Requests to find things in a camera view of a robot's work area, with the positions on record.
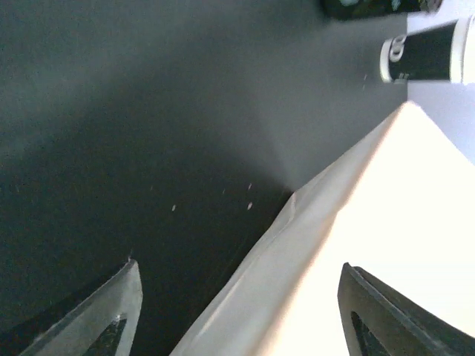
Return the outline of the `blue checkered paper bag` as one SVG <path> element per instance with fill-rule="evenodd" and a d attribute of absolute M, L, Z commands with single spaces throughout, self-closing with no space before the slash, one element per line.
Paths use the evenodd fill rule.
<path fill-rule="evenodd" d="M 346 355 L 342 266 L 474 334 L 474 166 L 405 102 L 287 201 L 174 355 Z"/>

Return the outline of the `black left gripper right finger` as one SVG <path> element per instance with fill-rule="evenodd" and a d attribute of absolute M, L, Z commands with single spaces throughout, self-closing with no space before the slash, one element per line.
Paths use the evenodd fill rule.
<path fill-rule="evenodd" d="M 371 273 L 342 266 L 338 307 L 350 355 L 473 355 L 474 338 Z"/>

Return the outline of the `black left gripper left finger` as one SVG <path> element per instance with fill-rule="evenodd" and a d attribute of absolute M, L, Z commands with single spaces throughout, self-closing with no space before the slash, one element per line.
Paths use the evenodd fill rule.
<path fill-rule="evenodd" d="M 143 301 L 130 259 L 1 333 L 2 355 L 129 355 Z"/>

